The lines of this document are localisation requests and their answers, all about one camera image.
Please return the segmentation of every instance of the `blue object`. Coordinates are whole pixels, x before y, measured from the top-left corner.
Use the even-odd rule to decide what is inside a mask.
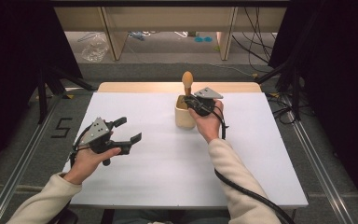
[[[212,41],[212,38],[209,37],[209,36],[206,36],[206,37],[204,38],[204,41],[205,41],[205,42],[211,42],[211,41]]]
[[[194,41],[196,41],[196,42],[202,42],[203,39],[202,39],[202,37],[197,36],[196,38],[194,38]]]
[[[211,41],[212,41],[212,38],[209,37],[209,36],[206,36],[206,37],[203,37],[203,38],[197,36],[197,37],[194,38],[194,41],[196,41],[196,42],[202,42],[202,41],[211,42]]]

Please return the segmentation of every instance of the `printed number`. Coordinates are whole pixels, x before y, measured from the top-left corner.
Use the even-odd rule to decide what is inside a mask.
[[[71,128],[61,127],[61,122],[63,120],[72,120],[72,119],[71,118],[61,118],[60,121],[58,121],[58,124],[56,126],[56,130],[65,130],[65,134],[63,134],[63,135],[52,135],[51,138],[66,138],[66,135],[68,134],[69,130],[71,130]]]

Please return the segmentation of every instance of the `human arm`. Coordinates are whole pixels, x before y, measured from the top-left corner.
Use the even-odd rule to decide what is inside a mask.
[[[101,163],[120,152],[112,148],[96,154],[91,149],[79,150],[71,170],[53,175],[42,191],[26,200],[8,223],[48,223],[81,191],[82,182]]]
[[[220,108],[220,110],[215,109],[216,114],[221,116],[223,104],[216,100],[215,105]],[[245,167],[231,144],[219,138],[220,120],[214,114],[201,117],[192,109],[189,109],[189,112],[196,121],[200,134],[208,143],[208,151],[214,168],[237,185],[267,198],[266,193]],[[231,215],[230,224],[281,223],[275,213],[259,201],[238,192],[223,182],[222,189],[228,200],[227,208]]]

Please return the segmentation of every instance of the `metal rail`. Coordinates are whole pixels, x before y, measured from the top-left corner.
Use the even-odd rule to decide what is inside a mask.
[[[288,105],[291,104],[287,96],[283,96],[283,100],[286,104]],[[289,117],[291,119],[295,118],[292,112],[289,113]],[[331,180],[329,174],[325,170],[324,165],[318,156],[318,153],[313,147],[313,144],[310,141],[310,138],[308,137],[307,132],[304,129],[304,126],[302,125],[302,122],[296,120],[294,122],[294,129],[296,131],[298,139],[301,142],[302,147],[304,148],[307,154],[310,164],[312,165],[313,170],[317,175],[319,182],[322,185],[322,188],[324,189],[324,193],[328,201],[330,202],[334,212],[336,213],[339,223],[341,224],[353,223],[347,205],[342,200],[342,197],[339,195],[336,186],[333,184],[333,181]]]
[[[41,137],[43,136],[43,133],[45,132],[46,127],[50,122],[51,115],[53,114],[54,109],[56,108],[61,98],[62,95],[53,96],[50,103],[50,109],[48,110],[48,114],[46,115],[44,121],[41,124],[37,125],[34,134],[31,137],[31,140],[28,142],[28,145],[22,153],[19,161],[17,162],[16,167],[10,175],[10,178],[4,185],[0,193],[0,219],[4,214],[5,210],[7,209],[8,203],[10,202],[17,185],[19,184],[22,176],[24,175],[31,158],[33,157],[34,152],[36,151],[40,143]]]

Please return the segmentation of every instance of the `gray floor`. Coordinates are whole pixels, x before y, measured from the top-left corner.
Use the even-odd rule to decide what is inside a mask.
[[[113,62],[107,54],[102,63],[89,63],[82,59],[81,50],[87,45],[87,42],[77,42],[78,39],[88,33],[67,34],[73,48],[76,59],[79,62],[80,69],[88,83],[98,86],[103,81],[135,80],[142,78],[144,80],[171,80],[175,78],[171,73],[178,73],[180,78],[181,67],[184,69],[193,69],[193,75],[197,80],[234,80],[234,81],[252,81],[253,74],[262,75],[262,72],[255,71],[249,63],[257,69],[268,70],[266,64],[256,57],[249,55],[238,44],[232,42],[230,55],[227,61],[220,60],[220,54],[216,50],[216,40],[214,33],[200,33],[200,36],[209,36],[212,42],[195,42],[194,37],[181,37],[176,33],[155,33],[151,36],[145,36],[144,41],[135,38],[129,38],[126,48],[120,61]],[[237,39],[247,48],[250,46],[242,33],[235,34]],[[272,34],[263,34],[263,40],[266,45],[273,46],[274,38]],[[263,58],[266,58],[264,51],[256,45],[252,50]],[[137,72],[138,76],[128,77],[131,73]],[[275,92],[274,84],[277,78],[271,78],[263,83],[264,92]],[[66,87],[75,87],[70,82],[64,81]],[[85,111],[90,101],[91,92],[84,90],[68,91],[70,97],[65,99],[56,99],[57,105],[51,114],[51,122],[47,124],[46,130],[35,149],[34,155],[25,170],[23,178],[20,180],[13,197],[11,198],[5,213],[1,218],[1,223],[6,222],[13,214],[15,209],[28,197],[36,194],[48,181],[48,178],[59,172],[66,162],[70,146],[74,142],[76,133]],[[281,101],[284,98],[271,98],[271,112],[282,108]],[[307,104],[307,99],[302,98],[302,105]],[[34,130],[37,127],[38,120],[38,101],[36,94],[30,99],[29,110],[24,114],[18,126],[18,131],[13,134],[8,147],[0,155],[0,190],[6,184],[7,180],[21,157],[21,153],[27,148]],[[304,147],[303,142],[297,136],[293,124],[283,124],[290,121],[290,116],[283,114],[282,122],[277,119],[277,126],[281,132],[283,142],[286,145],[297,176],[308,196],[310,205],[306,208],[287,211],[293,215],[296,223],[358,223],[358,191],[351,182],[345,169],[338,158],[334,157],[333,149],[324,134],[318,119],[312,115],[308,107],[301,109],[301,124],[310,138],[319,159],[327,173],[327,177],[337,190],[338,197],[348,210],[351,220],[343,222],[342,218],[335,212],[335,206],[329,200],[329,193],[326,192],[321,178],[312,166],[310,157]],[[69,128],[66,137],[55,138],[54,135],[64,135],[65,131],[57,130],[59,120]],[[102,209],[91,208],[72,208],[79,216],[79,223],[99,223],[103,214]]]

